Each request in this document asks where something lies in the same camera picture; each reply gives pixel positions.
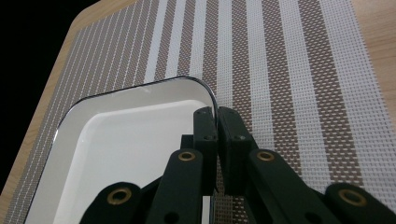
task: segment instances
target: black background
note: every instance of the black background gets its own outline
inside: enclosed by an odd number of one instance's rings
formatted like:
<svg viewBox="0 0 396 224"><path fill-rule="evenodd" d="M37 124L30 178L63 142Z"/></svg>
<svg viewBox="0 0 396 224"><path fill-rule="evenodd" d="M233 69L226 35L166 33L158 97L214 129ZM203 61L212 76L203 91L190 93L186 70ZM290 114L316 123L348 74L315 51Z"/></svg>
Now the black background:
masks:
<svg viewBox="0 0 396 224"><path fill-rule="evenodd" d="M6 93L6 106L2 105L6 112L2 115L0 154L2 191L70 25L81 10L96 2L98 0L55 0L26 5L21 2L26 7L23 12L15 11L20 6L9 9L15 18L6 21L17 24L11 27L15 30L4 32L9 34L11 43L16 43L6 46L11 50L4 55L11 63L6 64L10 69L3 70L2 81Z"/></svg>

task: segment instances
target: white plate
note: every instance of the white plate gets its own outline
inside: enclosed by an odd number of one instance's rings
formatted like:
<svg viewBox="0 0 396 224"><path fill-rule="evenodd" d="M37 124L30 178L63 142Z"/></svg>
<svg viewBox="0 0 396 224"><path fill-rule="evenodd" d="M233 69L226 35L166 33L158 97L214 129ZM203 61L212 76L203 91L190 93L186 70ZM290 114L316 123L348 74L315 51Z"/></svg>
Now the white plate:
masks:
<svg viewBox="0 0 396 224"><path fill-rule="evenodd" d="M76 103L53 140L26 223L79 223L96 195L116 182L143 188L163 175L193 112L211 106L211 90L189 77L113 91ZM213 206L204 197L203 222Z"/></svg>

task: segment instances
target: striped placemat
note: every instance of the striped placemat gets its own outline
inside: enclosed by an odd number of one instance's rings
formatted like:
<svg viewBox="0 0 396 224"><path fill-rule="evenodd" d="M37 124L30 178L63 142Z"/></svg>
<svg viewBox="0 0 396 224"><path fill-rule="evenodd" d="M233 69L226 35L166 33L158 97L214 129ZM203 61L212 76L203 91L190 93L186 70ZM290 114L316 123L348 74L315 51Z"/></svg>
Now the striped placemat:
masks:
<svg viewBox="0 0 396 224"><path fill-rule="evenodd" d="M140 0L77 34L6 222L24 221L76 101L175 76L206 82L309 187L353 183L396 211L396 135L349 1ZM215 222L247 222L219 189Z"/></svg>

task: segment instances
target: woven placemat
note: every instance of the woven placemat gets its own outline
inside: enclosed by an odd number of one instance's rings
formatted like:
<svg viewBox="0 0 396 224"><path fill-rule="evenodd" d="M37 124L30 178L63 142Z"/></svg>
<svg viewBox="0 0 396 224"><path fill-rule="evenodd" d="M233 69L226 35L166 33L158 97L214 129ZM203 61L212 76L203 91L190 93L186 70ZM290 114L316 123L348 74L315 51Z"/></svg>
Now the woven placemat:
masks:
<svg viewBox="0 0 396 224"><path fill-rule="evenodd" d="M197 77L312 189L365 188L396 211L396 135L346 0L140 0L78 32L6 223L24 221L58 124L83 97ZM216 223L247 222L216 194Z"/></svg>

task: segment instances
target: wooden surface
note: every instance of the wooden surface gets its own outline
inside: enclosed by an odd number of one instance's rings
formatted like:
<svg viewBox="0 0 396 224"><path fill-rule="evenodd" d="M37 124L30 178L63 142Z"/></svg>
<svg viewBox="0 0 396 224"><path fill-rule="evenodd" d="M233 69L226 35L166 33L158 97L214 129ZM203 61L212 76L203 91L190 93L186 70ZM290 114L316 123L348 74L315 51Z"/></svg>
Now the wooden surface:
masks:
<svg viewBox="0 0 396 224"><path fill-rule="evenodd" d="M21 178L40 124L50 103L58 77L78 30L131 5L136 0L101 0L87 7L74 19L52 68L21 149L0 196L0 223L4 222L12 194ZM396 1L352 0L378 83L387 104L393 128L396 127Z"/></svg>

